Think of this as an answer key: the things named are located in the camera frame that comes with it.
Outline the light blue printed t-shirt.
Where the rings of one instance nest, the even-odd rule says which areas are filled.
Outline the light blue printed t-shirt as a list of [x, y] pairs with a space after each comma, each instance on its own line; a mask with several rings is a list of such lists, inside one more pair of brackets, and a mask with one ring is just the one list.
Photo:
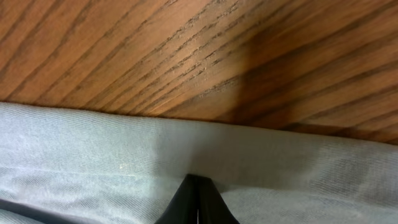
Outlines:
[[240, 223], [396, 223], [397, 147], [1, 104], [2, 223], [154, 223], [187, 174]]

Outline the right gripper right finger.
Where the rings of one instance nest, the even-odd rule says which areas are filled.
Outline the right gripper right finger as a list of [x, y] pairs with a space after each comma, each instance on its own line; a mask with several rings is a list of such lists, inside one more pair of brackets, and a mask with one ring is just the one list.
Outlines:
[[199, 223], [239, 224], [211, 179], [197, 176], [197, 188], [199, 196]]

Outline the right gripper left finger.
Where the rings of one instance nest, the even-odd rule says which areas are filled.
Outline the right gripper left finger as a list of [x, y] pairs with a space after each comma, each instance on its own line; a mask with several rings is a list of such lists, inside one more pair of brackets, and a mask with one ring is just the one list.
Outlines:
[[188, 174], [155, 224], [197, 224], [197, 178]]

